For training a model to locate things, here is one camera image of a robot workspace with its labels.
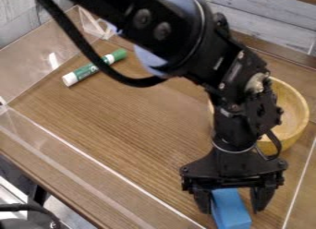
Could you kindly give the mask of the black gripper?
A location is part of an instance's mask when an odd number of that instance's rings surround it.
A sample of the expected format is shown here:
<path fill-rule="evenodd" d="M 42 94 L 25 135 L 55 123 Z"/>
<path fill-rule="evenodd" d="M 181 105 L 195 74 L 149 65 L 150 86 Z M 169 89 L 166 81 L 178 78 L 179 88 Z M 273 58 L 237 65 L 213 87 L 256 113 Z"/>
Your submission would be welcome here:
<path fill-rule="evenodd" d="M 194 193 L 198 210 L 210 214 L 212 194 L 200 188 L 249 187 L 252 209 L 257 213 L 284 185 L 287 169 L 288 163 L 281 158 L 265 160 L 254 151 L 226 153 L 213 148 L 202 158 L 181 167 L 182 190 Z"/>

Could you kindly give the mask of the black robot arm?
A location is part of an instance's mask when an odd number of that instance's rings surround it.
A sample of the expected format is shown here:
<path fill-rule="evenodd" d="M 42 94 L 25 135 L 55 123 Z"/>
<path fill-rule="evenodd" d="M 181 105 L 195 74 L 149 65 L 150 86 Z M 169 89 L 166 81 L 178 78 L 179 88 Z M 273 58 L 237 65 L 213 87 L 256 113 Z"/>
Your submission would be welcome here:
<path fill-rule="evenodd" d="M 182 77 L 204 88 L 213 104 L 213 148 L 186 164 L 182 188 L 198 207 L 210 207 L 216 189 L 245 187 L 254 211 L 264 211 L 284 183 L 288 164 L 258 148 L 281 123 L 283 108 L 265 61 L 229 32 L 222 14 L 202 0 L 72 0 L 104 19 L 130 41 L 151 75 L 119 77 L 131 86 L 153 86 Z"/>

